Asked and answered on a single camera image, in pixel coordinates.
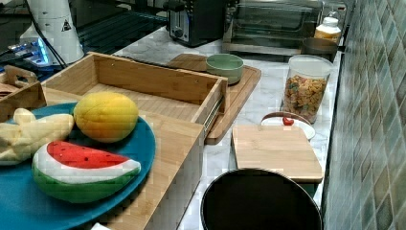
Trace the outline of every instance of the toaster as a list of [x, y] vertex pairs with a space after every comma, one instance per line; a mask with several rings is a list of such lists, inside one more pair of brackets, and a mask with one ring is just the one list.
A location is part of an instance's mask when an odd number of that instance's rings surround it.
[[169, 36], [189, 47], [220, 39], [224, 34], [226, 0], [169, 0]]
[[343, 31], [344, 2], [319, 0], [240, 0], [226, 8], [222, 49], [225, 52], [293, 56], [313, 37], [323, 18], [334, 15]]

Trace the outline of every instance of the toy watermelon slice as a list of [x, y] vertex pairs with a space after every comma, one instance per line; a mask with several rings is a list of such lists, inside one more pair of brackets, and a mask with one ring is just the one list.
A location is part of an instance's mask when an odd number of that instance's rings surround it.
[[119, 191], [140, 172], [141, 165], [111, 152], [54, 141], [35, 153], [32, 170], [45, 194], [86, 203]]

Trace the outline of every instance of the cereal jar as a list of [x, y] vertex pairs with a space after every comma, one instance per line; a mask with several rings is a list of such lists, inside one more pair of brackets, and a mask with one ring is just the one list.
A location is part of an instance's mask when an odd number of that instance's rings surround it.
[[298, 55], [289, 60], [282, 110], [295, 113], [310, 123], [316, 121], [332, 64], [327, 59]]

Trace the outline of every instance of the tile wall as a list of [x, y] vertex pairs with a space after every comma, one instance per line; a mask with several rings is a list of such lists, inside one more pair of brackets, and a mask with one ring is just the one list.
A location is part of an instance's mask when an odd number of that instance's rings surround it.
[[358, 0], [322, 205], [326, 229], [406, 229], [406, 1]]

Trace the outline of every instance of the blue plate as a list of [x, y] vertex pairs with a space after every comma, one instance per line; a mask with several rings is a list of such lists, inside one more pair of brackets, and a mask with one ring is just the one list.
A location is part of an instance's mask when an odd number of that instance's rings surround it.
[[[36, 119], [58, 113], [72, 113], [75, 103], [63, 103], [33, 111]], [[32, 160], [15, 166], [0, 167], [1, 229], [67, 229], [81, 225], [109, 211], [146, 179], [155, 156], [155, 136], [139, 117], [137, 126], [126, 138], [114, 144], [101, 144], [74, 129], [66, 140], [81, 146], [125, 155], [141, 163], [140, 173], [116, 194], [85, 204], [72, 204], [42, 193], [33, 180]]]

